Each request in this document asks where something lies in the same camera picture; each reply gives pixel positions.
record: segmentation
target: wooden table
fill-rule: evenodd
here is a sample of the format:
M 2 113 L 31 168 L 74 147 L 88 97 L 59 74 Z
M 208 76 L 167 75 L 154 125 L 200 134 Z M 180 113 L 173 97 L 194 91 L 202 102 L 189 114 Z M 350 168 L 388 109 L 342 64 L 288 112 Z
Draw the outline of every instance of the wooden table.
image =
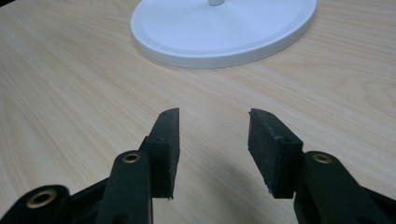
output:
M 222 69 L 158 63 L 130 30 L 138 1 L 17 0 L 0 7 L 0 216 L 25 192 L 71 193 L 137 149 L 180 108 L 175 199 L 156 223 L 296 223 L 248 153 L 248 111 L 276 114 L 304 151 L 333 154 L 396 198 L 396 2 L 319 0 L 308 32 L 264 60 Z

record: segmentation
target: black plastic bracket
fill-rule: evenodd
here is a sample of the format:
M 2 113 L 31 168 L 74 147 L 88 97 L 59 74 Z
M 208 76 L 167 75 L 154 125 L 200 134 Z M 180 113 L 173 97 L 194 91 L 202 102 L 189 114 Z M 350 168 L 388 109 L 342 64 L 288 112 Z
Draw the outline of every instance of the black plastic bracket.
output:
M 148 224 L 152 198 L 173 198 L 179 145 L 179 110 L 161 113 L 139 150 L 121 153 L 110 177 L 72 196 L 64 186 L 43 186 L 20 197 L 0 224 Z
M 396 202 L 361 187 L 334 156 L 303 153 L 273 114 L 251 109 L 248 150 L 274 198 L 292 198 L 299 223 L 396 223 Z

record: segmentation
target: light wood tabletop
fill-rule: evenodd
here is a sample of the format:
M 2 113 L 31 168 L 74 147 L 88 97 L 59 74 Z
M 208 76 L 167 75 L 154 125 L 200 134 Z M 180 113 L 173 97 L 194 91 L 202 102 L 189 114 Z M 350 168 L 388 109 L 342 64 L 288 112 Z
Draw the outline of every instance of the light wood tabletop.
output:
M 396 1 L 318 0 L 311 28 L 263 60 L 158 63 L 130 28 L 135 0 L 17 0 L 0 7 L 0 216 L 24 193 L 76 193 L 180 109 L 175 199 L 155 223 L 297 223 L 248 152 L 250 108 L 270 111 L 396 199 Z

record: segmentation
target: white stand base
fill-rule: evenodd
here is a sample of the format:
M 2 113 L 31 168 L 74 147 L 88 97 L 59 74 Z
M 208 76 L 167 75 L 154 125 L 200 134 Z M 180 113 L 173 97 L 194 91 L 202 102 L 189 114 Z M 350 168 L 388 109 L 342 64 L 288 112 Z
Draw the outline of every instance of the white stand base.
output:
M 316 6 L 317 0 L 142 0 L 131 28 L 141 49 L 160 62 L 227 67 L 291 45 L 308 29 Z

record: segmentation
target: white round base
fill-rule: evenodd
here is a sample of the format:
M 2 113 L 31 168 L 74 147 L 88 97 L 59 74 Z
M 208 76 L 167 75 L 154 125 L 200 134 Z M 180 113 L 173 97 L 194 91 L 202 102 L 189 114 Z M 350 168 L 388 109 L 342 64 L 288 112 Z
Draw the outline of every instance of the white round base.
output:
M 189 68 L 250 63 L 286 48 L 308 29 L 317 0 L 142 0 L 131 28 L 141 49 Z

